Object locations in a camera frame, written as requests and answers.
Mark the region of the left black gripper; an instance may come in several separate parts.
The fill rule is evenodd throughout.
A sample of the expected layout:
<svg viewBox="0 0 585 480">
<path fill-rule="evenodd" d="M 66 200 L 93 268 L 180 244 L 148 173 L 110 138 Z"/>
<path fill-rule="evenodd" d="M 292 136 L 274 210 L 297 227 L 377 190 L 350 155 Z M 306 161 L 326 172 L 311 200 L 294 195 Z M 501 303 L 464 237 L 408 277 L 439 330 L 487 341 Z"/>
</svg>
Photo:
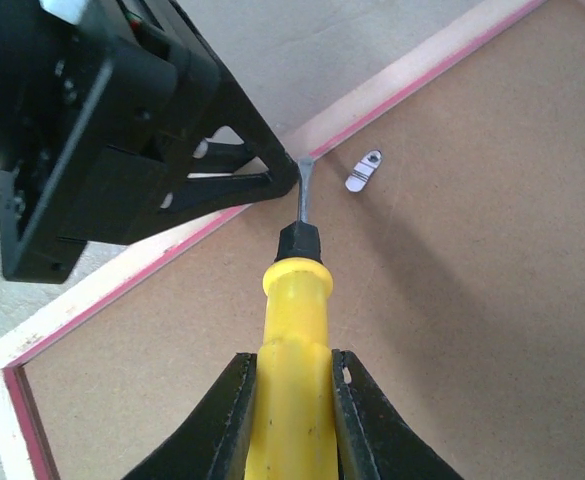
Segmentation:
<svg viewBox="0 0 585 480">
<path fill-rule="evenodd" d="M 298 167 L 174 1 L 0 1 L 0 255 L 61 283 L 128 245 L 276 199 Z"/>
</svg>

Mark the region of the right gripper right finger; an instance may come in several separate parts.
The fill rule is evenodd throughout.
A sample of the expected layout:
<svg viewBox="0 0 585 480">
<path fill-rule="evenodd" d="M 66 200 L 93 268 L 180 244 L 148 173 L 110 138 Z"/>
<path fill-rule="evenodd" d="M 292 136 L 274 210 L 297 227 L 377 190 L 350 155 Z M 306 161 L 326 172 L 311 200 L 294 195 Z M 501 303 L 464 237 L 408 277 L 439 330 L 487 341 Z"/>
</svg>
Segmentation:
<svg viewBox="0 0 585 480">
<path fill-rule="evenodd" d="M 404 421 L 356 354 L 332 351 L 341 479 L 459 479 Z"/>
</svg>

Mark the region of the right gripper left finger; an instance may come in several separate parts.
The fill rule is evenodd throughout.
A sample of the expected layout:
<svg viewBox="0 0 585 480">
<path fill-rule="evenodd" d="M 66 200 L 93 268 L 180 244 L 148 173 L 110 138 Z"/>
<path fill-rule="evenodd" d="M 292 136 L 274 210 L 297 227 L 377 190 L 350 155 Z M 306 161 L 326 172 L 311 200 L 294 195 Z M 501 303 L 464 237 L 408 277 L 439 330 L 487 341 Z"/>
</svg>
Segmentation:
<svg viewBox="0 0 585 480">
<path fill-rule="evenodd" d="M 236 354 L 186 420 L 124 479 L 242 479 L 256 363 L 254 353 Z"/>
</svg>

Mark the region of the yellow handled screwdriver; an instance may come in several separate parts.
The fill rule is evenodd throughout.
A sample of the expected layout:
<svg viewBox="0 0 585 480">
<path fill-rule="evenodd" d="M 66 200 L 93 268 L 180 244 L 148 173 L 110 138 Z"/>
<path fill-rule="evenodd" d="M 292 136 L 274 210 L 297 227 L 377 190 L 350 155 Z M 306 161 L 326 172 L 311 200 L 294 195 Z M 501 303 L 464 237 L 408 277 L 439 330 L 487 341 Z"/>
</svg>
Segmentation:
<svg viewBox="0 0 585 480">
<path fill-rule="evenodd" d="M 257 354 L 248 479 L 335 479 L 337 440 L 328 342 L 333 278 L 321 259 L 320 235 L 308 219 L 315 161 L 298 163 L 297 218 L 281 230 L 263 277 L 267 297 Z"/>
</svg>

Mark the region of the pink wooden photo frame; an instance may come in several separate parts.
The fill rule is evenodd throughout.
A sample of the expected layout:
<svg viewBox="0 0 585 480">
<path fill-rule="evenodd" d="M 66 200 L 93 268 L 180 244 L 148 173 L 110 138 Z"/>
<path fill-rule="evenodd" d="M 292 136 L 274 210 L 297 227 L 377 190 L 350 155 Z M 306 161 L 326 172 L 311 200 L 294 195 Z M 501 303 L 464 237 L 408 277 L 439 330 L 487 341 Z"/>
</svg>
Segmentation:
<svg viewBox="0 0 585 480">
<path fill-rule="evenodd" d="M 481 3 L 288 144 L 318 159 L 331 344 L 462 476 L 585 479 L 585 1 Z M 0 479 L 34 456 L 9 361 L 61 478 L 118 479 L 157 446 L 260 345 L 295 203 L 91 249 L 70 287 L 0 280 Z"/>
</svg>

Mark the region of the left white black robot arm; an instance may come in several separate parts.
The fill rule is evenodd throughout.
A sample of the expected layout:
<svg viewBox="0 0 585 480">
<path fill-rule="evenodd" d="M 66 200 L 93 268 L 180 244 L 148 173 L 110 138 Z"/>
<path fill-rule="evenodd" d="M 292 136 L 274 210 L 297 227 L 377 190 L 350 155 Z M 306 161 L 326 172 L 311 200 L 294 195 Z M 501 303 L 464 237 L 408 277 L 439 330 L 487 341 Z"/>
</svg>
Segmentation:
<svg viewBox="0 0 585 480">
<path fill-rule="evenodd" d="M 175 1 L 0 1 L 0 255 L 60 284 L 129 245 L 279 198 L 297 167 Z"/>
</svg>

